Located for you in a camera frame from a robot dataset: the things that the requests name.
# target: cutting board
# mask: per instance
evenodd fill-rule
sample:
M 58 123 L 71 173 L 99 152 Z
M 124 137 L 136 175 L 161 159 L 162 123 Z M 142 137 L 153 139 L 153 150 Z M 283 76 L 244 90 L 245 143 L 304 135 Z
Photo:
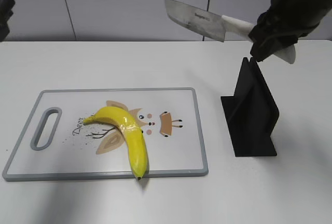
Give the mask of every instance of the cutting board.
M 193 88 L 47 90 L 40 93 L 3 171 L 8 181 L 133 177 L 128 150 L 112 125 L 82 125 L 104 106 L 140 125 L 146 177 L 208 173 Z

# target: gray cutting board rim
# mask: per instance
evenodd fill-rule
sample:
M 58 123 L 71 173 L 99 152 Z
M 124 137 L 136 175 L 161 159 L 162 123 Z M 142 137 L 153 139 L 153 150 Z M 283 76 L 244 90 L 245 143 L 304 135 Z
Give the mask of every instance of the gray cutting board rim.
M 144 177 L 178 177 L 178 176 L 204 176 L 208 170 L 208 162 L 206 159 L 205 146 L 203 134 L 201 129 L 201 122 L 199 116 L 197 96 L 194 88 L 133 88 L 133 89 L 74 89 L 74 90 L 44 90 L 42 91 L 24 125 L 24 128 L 18 138 L 18 141 L 8 159 L 8 162 L 3 170 L 3 178 L 6 181 L 34 181 L 34 180 L 73 180 L 73 179 L 106 179 L 106 178 L 133 178 L 133 174 L 129 171 L 116 172 L 80 172 L 80 173 L 42 173 L 42 174 L 9 174 L 8 170 L 15 157 L 15 154 L 21 144 L 25 132 L 30 124 L 32 117 L 38 107 L 38 104 L 45 93 L 65 93 L 65 92 L 111 92 L 111 91 L 177 91 L 189 90 L 192 92 L 193 106 L 195 108 L 197 130 L 200 143 L 200 151 L 203 168 L 188 169 L 188 170 L 154 170 L 148 171 Z

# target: banana tip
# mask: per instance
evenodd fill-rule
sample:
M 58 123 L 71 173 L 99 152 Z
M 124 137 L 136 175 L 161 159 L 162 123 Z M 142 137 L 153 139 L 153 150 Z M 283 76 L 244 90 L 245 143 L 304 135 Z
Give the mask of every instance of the banana tip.
M 91 117 L 88 117 L 86 119 L 83 120 L 83 124 L 86 125 L 86 124 L 91 124 L 94 122 L 94 116 L 91 116 Z

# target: white wall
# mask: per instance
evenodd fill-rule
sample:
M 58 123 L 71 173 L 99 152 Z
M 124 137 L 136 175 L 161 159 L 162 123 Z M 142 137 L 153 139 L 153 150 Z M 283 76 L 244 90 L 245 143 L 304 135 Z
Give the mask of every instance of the white wall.
M 74 40 L 64 0 L 15 0 L 6 40 Z
M 206 9 L 208 0 L 178 0 Z M 16 0 L 7 40 L 201 40 L 168 19 L 163 0 Z M 269 0 L 210 0 L 210 11 L 256 22 Z M 308 39 L 332 39 L 332 12 Z M 228 35 L 227 40 L 240 40 Z
M 206 8 L 208 0 L 180 0 Z M 67 0 L 77 40 L 201 40 L 168 19 L 164 0 Z

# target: cutting board handle hole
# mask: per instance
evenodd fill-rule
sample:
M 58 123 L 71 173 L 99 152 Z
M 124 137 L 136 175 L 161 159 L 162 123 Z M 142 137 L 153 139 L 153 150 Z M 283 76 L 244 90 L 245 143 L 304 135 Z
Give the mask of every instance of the cutting board handle hole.
M 62 110 L 58 107 L 51 107 L 45 110 L 31 140 L 31 149 L 39 151 L 50 146 L 57 130 L 61 114 Z

